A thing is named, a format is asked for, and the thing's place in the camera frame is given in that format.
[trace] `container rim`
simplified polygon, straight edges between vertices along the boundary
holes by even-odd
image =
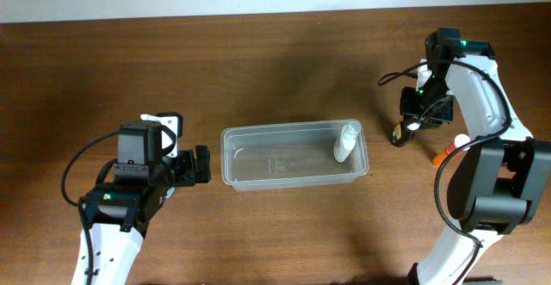
[[[241,184],[241,183],[247,183],[249,185],[255,185],[255,184],[272,184],[272,183],[296,183],[297,180],[325,180],[325,179],[332,179],[335,177],[359,177],[363,176],[368,172],[368,151],[367,151],[367,142],[365,140],[365,134],[363,132],[363,125],[362,125],[362,131],[360,132],[360,135],[358,137],[360,138],[360,141],[362,142],[362,153],[365,155],[365,163],[362,163],[362,170],[360,172],[356,173],[339,173],[339,174],[331,174],[331,175],[321,175],[321,176],[310,176],[310,177],[284,177],[284,178],[272,178],[272,179],[262,179],[262,180],[248,180],[248,181],[231,181],[228,174],[228,170],[225,170],[226,168],[226,154],[224,153],[224,147],[225,147],[225,140],[226,135],[232,130],[239,130],[243,128],[263,128],[263,127],[282,127],[282,126],[294,126],[294,125],[312,125],[312,124],[320,124],[320,123],[327,123],[327,122],[334,122],[334,121],[356,121],[360,125],[362,123],[354,118],[350,119],[343,119],[343,120],[328,120],[328,121],[304,121],[304,122],[289,122],[289,123],[281,123],[281,124],[271,124],[271,125],[258,125],[258,126],[244,126],[244,127],[229,127],[227,129],[224,129],[222,131],[222,134],[220,136],[220,162],[221,162],[221,169],[222,169],[222,181],[226,185],[234,185],[234,184]]]

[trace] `small white bottle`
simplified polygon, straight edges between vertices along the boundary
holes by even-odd
[[[351,121],[343,127],[341,135],[335,142],[335,148],[333,151],[335,154],[335,159],[338,162],[343,162],[346,160],[348,155],[350,155],[350,152],[352,152],[354,146],[356,145],[356,137],[361,130],[362,126],[357,121]]]

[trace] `clear plastic container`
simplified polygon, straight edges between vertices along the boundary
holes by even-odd
[[[222,133],[222,178],[236,190],[350,183],[369,170],[363,129],[342,163],[333,155],[350,121],[228,128]]]

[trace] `wood grain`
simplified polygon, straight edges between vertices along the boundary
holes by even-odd
[[[184,147],[212,151],[212,182],[179,189],[152,220],[128,284],[327,284],[405,276],[443,229],[430,158],[456,121],[404,148],[388,134],[410,79],[382,74],[424,56],[437,27],[489,40],[518,114],[551,140],[551,5],[373,9],[0,25],[0,284],[67,284],[80,225],[59,178],[84,144],[141,113],[184,116]],[[355,118],[369,173],[351,184],[237,192],[220,175],[228,127]],[[76,199],[115,140],[74,166]],[[457,166],[455,161],[445,179]],[[551,194],[531,224],[493,246],[470,276],[551,283]]]

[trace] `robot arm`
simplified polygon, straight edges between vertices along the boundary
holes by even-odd
[[[197,161],[193,151],[177,150],[182,116],[141,118],[121,126],[118,158],[104,166],[96,186],[81,200],[84,229],[72,285],[124,284],[150,220],[174,188],[210,180],[206,146],[195,148]],[[114,181],[104,183],[111,166]]]
[[[446,226],[430,255],[408,276],[411,284],[458,284],[490,245],[534,217],[549,176],[551,144],[534,140],[518,119],[499,82],[489,43],[463,40],[458,30],[441,28],[427,38],[426,51],[417,88],[402,90],[404,120],[393,132],[393,143],[402,146],[420,129],[451,122],[453,96],[471,140],[501,132],[468,150],[448,188],[453,225],[477,238],[481,248]],[[450,61],[482,70],[494,86],[477,71]],[[514,177],[500,177],[502,166]]]

